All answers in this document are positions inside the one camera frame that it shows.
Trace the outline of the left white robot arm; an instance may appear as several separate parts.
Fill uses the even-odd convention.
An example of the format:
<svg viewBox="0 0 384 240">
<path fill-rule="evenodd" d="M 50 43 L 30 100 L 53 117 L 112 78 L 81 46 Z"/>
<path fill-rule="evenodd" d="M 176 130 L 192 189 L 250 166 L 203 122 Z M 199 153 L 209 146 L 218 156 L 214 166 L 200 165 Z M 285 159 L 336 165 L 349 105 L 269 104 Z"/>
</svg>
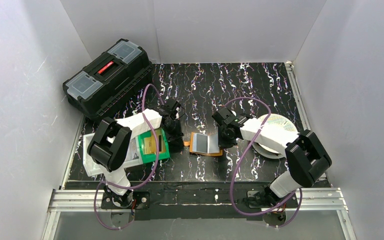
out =
<svg viewBox="0 0 384 240">
<path fill-rule="evenodd" d="M 181 109 L 181 104 L 170 98 L 162 105 L 136 115 L 120 119 L 106 117 L 100 122 L 87 147 L 87 154 L 102 170 L 113 193 L 121 197 L 139 188 L 131 186 L 123 166 L 131 140 L 152 129 L 162 129 L 170 150 L 184 146 Z"/>
</svg>

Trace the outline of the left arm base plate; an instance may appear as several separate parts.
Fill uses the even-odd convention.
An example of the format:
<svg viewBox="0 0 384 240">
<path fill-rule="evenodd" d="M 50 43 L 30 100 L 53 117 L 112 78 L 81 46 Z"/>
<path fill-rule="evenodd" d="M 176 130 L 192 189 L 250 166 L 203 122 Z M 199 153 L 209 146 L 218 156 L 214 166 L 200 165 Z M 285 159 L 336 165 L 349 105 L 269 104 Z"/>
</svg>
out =
<svg viewBox="0 0 384 240">
<path fill-rule="evenodd" d="M 151 195 L 147 191 L 128 191 L 122 196 L 113 192 L 104 192 L 100 207 L 104 210 L 144 210 L 150 207 L 150 199 Z"/>
</svg>

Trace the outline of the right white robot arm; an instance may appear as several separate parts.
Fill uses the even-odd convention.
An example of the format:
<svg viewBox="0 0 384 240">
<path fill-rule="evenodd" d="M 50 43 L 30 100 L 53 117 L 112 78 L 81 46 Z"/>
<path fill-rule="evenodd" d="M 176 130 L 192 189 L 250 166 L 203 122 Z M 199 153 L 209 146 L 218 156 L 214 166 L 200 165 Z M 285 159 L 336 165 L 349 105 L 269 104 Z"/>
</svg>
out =
<svg viewBox="0 0 384 240">
<path fill-rule="evenodd" d="M 332 165 L 329 154 L 311 130 L 287 131 L 245 113 L 235 115 L 227 107 L 214 112 L 212 118 L 218 127 L 221 148 L 230 148 L 241 139 L 266 146 L 286 158 L 288 170 L 264 189 L 267 199 L 278 201 L 300 187 L 312 187 Z"/>
</svg>

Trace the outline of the orange leather card holder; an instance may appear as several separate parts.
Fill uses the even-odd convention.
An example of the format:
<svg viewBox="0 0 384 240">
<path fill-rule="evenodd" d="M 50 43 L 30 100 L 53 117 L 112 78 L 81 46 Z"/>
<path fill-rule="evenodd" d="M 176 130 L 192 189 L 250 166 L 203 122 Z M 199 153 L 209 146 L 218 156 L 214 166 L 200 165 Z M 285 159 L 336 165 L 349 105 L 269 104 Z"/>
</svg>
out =
<svg viewBox="0 0 384 240">
<path fill-rule="evenodd" d="M 185 147 L 189 147 L 191 154 L 220 157 L 223 155 L 223 150 L 219 147 L 218 134 L 203 134 L 192 132 L 190 139 L 183 142 Z"/>
</svg>

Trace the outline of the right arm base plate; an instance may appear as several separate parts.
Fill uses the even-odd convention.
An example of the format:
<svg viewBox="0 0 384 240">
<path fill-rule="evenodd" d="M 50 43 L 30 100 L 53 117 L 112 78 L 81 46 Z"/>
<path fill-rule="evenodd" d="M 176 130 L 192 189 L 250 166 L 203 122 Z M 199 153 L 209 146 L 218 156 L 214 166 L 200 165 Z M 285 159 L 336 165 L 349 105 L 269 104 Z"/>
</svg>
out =
<svg viewBox="0 0 384 240">
<path fill-rule="evenodd" d="M 286 197 L 279 198 L 274 193 L 266 194 L 265 191 L 250 190 L 246 193 L 246 196 L 242 199 L 242 203 L 250 209 L 259 208 L 272 208 L 278 203 L 286 199 Z M 283 208 L 296 208 L 298 207 L 299 199 L 294 193 L 283 205 L 279 206 L 275 210 L 282 210 Z"/>
</svg>

